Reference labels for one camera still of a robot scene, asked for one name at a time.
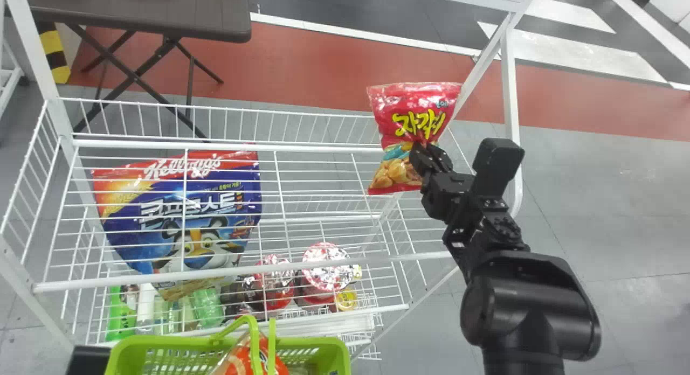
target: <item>table leg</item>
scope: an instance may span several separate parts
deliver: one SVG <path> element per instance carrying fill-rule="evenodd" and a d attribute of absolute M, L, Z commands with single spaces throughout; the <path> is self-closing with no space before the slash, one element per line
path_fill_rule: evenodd
<path fill-rule="evenodd" d="M 132 36 L 135 34 L 135 31 L 126 31 L 122 36 L 120 36 L 118 39 L 116 39 L 115 42 L 111 46 L 108 47 L 108 51 L 111 53 L 115 53 L 116 50 L 120 49 L 120 46 L 124 45 L 125 42 L 127 42 L 128 39 L 132 38 Z M 96 65 L 100 64 L 105 60 L 103 55 L 99 55 L 97 58 L 94 58 L 84 66 L 84 68 L 81 69 L 82 72 L 88 72 L 92 70 L 93 68 L 96 68 Z"/>
<path fill-rule="evenodd" d="M 180 41 L 176 41 L 176 42 L 175 42 L 175 46 L 177 46 L 177 48 L 178 48 L 185 56 L 187 56 L 187 58 L 188 58 L 190 61 L 194 60 L 194 64 L 196 64 L 202 71 L 204 71 L 205 73 L 207 73 L 207 75 L 209 75 L 210 77 L 212 77 L 216 82 L 218 82 L 218 84 L 224 83 L 224 81 L 223 81 L 221 78 L 219 78 L 218 75 L 216 75 L 214 72 L 212 72 L 212 70 L 210 70 L 209 68 L 207 68 L 204 64 L 200 63 L 199 60 L 193 58 L 192 53 L 189 53 L 189 51 L 188 51 L 184 46 L 182 46 L 182 44 L 180 44 Z"/>
<path fill-rule="evenodd" d="M 187 105 L 192 105 L 192 85 L 194 84 L 194 61 L 192 57 L 189 59 L 189 76 L 187 77 Z M 185 116 L 189 119 L 189 111 L 191 108 L 187 107 L 185 110 Z"/>
<path fill-rule="evenodd" d="M 138 85 L 143 88 L 149 95 L 153 96 L 155 100 L 157 100 L 158 103 L 161 103 L 163 105 L 170 105 L 171 103 L 166 100 L 163 95 L 158 93 L 156 90 L 154 90 L 150 85 L 148 85 L 147 82 L 145 82 L 143 79 L 141 79 L 141 75 L 151 69 L 152 66 L 154 66 L 158 61 L 160 61 L 163 56 L 168 54 L 170 50 L 172 50 L 175 47 L 175 41 L 178 41 L 179 39 L 170 39 L 166 38 L 163 41 L 163 44 L 158 48 L 154 55 L 151 56 L 148 60 L 145 61 L 145 63 L 141 64 L 141 66 L 136 69 L 136 71 L 132 71 L 128 66 L 126 66 L 122 61 L 118 60 L 116 56 L 114 56 L 112 53 L 108 51 L 108 49 L 104 48 L 101 44 L 96 41 L 96 39 L 91 36 L 87 31 L 79 27 L 78 25 L 72 25 L 68 24 L 67 25 L 74 33 L 78 34 L 79 37 L 81 37 L 84 41 L 86 41 L 89 45 L 93 46 L 101 55 L 103 58 L 106 60 L 110 61 L 113 63 L 116 68 L 121 70 L 125 75 L 127 75 L 127 79 L 123 81 L 120 85 L 118 85 L 113 91 L 108 93 L 108 95 L 104 98 L 104 100 L 113 100 L 114 98 L 118 97 L 121 93 L 123 93 L 127 88 L 132 85 L 133 83 L 137 83 Z M 205 138 L 206 136 L 204 135 L 201 130 L 199 130 L 198 127 L 195 127 L 192 122 L 185 117 L 185 115 L 181 112 L 178 112 L 175 110 L 174 107 L 166 107 L 171 113 L 173 113 L 175 116 L 177 116 L 177 119 L 181 120 L 183 124 L 187 125 L 189 129 L 193 130 L 194 133 L 200 137 L 200 138 Z M 77 126 L 74 127 L 74 131 L 79 132 L 84 127 L 86 126 L 86 122 L 90 122 L 98 113 L 100 112 L 100 107 L 94 105 L 93 108 L 88 112 L 86 115 L 86 120 L 81 120 Z"/>

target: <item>red snack bag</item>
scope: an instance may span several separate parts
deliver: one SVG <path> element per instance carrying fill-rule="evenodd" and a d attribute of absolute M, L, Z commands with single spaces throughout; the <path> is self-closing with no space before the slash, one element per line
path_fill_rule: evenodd
<path fill-rule="evenodd" d="M 414 142 L 435 142 L 453 115 L 459 83 L 396 83 L 367 88 L 386 154 L 369 185 L 370 195 L 419 189 L 409 163 Z"/>
<path fill-rule="evenodd" d="M 251 339 L 249 332 L 244 333 L 232 350 L 221 359 L 218 365 L 209 372 L 209 375 L 268 375 L 268 338 L 259 332 L 259 357 L 261 358 L 261 373 L 254 373 L 249 356 Z M 275 356 L 275 375 L 288 375 L 279 356 Z"/>

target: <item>folding table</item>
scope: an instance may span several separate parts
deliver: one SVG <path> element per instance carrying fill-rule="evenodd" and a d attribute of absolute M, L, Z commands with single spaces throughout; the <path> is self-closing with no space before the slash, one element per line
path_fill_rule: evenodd
<path fill-rule="evenodd" d="M 159 103 L 170 105 L 170 102 L 142 76 L 166 54 L 178 48 L 190 60 L 187 90 L 187 105 L 189 105 L 192 95 L 192 72 L 195 65 L 219 84 L 223 81 L 196 60 L 182 46 L 180 40 L 202 38 L 239 43 L 247 42 L 251 38 L 251 20 L 247 0 L 28 0 L 28 2 L 34 19 L 67 24 L 72 31 L 100 53 L 100 57 L 91 61 L 84 70 L 91 70 L 103 60 L 107 60 L 127 76 L 103 100 L 116 99 L 129 86 L 136 83 Z M 123 29 L 125 33 L 106 48 L 80 25 Z M 148 60 L 138 68 L 131 69 L 114 55 L 114 51 L 137 31 L 162 34 L 163 41 Z M 99 97 L 101 85 L 96 93 L 97 97 Z M 192 126 L 189 115 L 185 115 L 174 107 L 167 107 L 167 109 L 193 129 L 198 137 L 205 137 L 198 128 Z M 100 112 L 102 112 L 101 105 L 94 104 L 86 118 L 74 126 L 74 130 L 77 132 L 82 130 Z"/>

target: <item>wire basket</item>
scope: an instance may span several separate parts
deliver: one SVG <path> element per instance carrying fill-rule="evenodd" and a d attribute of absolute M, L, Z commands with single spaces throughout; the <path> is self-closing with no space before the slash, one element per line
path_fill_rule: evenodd
<path fill-rule="evenodd" d="M 106 375 L 144 375 L 174 373 L 205 375 L 237 342 L 229 333 L 247 324 L 251 338 L 252 372 L 264 373 L 259 358 L 259 325 L 256 318 L 245 315 L 209 338 L 179 336 L 131 336 L 111 351 Z M 268 372 L 274 373 L 275 357 L 288 366 L 308 366 L 316 373 L 350 375 L 347 346 L 338 338 L 275 337 L 275 321 L 269 323 Z"/>

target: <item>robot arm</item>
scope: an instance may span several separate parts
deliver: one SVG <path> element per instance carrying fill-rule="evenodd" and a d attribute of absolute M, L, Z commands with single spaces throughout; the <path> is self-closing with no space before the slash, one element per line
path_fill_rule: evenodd
<path fill-rule="evenodd" d="M 410 162 L 422 176 L 422 205 L 448 227 L 443 243 L 463 272 L 463 334 L 480 346 L 490 375 L 562 375 L 563 359 L 589 360 L 601 328 L 591 302 L 565 260 L 533 254 L 522 242 L 503 192 L 525 151 L 487 138 L 476 175 L 453 171 L 441 148 L 416 143 Z"/>

